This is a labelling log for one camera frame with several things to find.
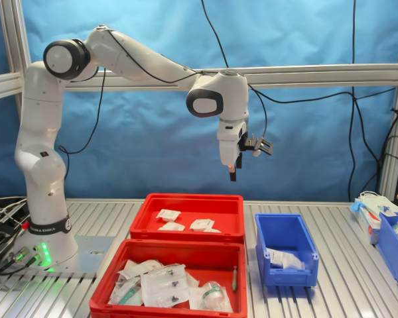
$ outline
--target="blue backdrop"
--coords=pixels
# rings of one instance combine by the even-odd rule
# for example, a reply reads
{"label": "blue backdrop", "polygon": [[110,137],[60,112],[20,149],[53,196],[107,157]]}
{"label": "blue backdrop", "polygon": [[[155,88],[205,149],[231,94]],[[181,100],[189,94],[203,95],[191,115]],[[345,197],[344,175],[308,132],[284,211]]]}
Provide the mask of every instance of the blue backdrop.
{"label": "blue backdrop", "polygon": [[[351,62],[352,0],[206,1],[230,66],[282,66]],[[85,39],[99,24],[124,32],[192,68],[224,66],[200,0],[23,1],[31,58],[63,38]],[[358,1],[356,63],[398,62],[398,0]],[[363,96],[389,87],[358,87]],[[275,99],[319,97],[348,87],[271,89]],[[247,154],[237,182],[220,163],[217,118],[198,119],[186,92],[105,92],[90,145],[71,156],[68,197],[145,197],[150,192],[236,193],[246,199],[345,201],[352,160],[348,148],[351,99],[310,103],[266,101],[266,139],[272,157]],[[375,153],[389,128],[394,93],[360,100],[367,141]],[[99,93],[65,93],[56,145],[83,147],[93,128]],[[250,95],[250,131],[261,134],[263,111]],[[0,195],[24,194],[13,162],[17,112],[0,100]],[[375,163],[353,131],[357,169],[353,194],[375,172]]]}

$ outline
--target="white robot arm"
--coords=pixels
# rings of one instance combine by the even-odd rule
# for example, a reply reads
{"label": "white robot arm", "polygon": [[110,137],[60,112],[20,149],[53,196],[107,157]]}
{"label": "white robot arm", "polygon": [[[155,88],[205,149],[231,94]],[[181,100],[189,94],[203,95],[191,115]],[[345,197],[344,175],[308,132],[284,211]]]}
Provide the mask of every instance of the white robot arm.
{"label": "white robot arm", "polygon": [[195,72],[104,25],[94,29],[84,42],[49,44],[43,60],[27,70],[15,151],[27,184],[31,216],[28,231],[15,241],[15,250],[35,250],[40,258],[34,268],[62,263],[78,249],[65,204],[65,165],[54,150],[54,142],[62,120],[65,86],[92,77],[99,66],[134,81],[155,78],[176,83],[189,90],[186,105],[193,115],[219,115],[220,158],[232,181],[235,167],[241,167],[241,151],[271,154],[271,144],[247,137],[248,86],[241,74],[231,70]]}

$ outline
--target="green led light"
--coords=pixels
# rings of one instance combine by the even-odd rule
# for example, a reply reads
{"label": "green led light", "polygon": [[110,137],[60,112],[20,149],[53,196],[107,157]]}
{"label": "green led light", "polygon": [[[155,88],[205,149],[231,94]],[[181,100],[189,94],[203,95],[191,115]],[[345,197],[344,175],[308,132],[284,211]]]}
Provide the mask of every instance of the green led light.
{"label": "green led light", "polygon": [[42,263],[42,267],[47,267],[47,266],[49,266],[52,263],[52,259],[49,256],[49,252],[48,252],[46,243],[41,243],[41,247],[42,247],[42,251],[43,251],[43,253],[45,255],[45,258],[46,258],[46,262]]}

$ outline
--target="slotted metal tabletop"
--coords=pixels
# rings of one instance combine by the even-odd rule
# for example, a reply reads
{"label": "slotted metal tabletop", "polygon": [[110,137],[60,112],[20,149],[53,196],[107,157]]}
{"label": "slotted metal tabletop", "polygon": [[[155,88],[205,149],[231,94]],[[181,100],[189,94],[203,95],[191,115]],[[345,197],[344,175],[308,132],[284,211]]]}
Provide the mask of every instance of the slotted metal tabletop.
{"label": "slotted metal tabletop", "polygon": [[[77,235],[115,236],[105,266],[129,227],[142,200],[69,199]],[[345,203],[246,201],[248,313],[256,318],[392,317],[398,318],[398,283],[378,250]],[[254,213],[300,213],[320,255],[315,288],[262,288],[255,254]],[[98,280],[36,276],[0,277],[1,317],[89,317],[88,301]]]}

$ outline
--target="blue box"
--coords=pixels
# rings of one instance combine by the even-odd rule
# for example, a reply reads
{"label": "blue box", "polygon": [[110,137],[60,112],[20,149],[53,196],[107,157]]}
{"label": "blue box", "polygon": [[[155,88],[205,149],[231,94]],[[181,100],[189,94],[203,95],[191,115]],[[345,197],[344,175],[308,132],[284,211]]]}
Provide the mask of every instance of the blue box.
{"label": "blue box", "polygon": [[386,217],[380,213],[381,225],[377,247],[392,276],[398,281],[398,236],[392,229],[392,225],[398,222],[398,213],[396,214],[396,217]]}
{"label": "blue box", "polygon": [[[257,252],[261,281],[266,286],[317,284],[318,253],[300,214],[255,214]],[[305,263],[304,270],[282,269],[270,262],[267,248],[294,254]]]}

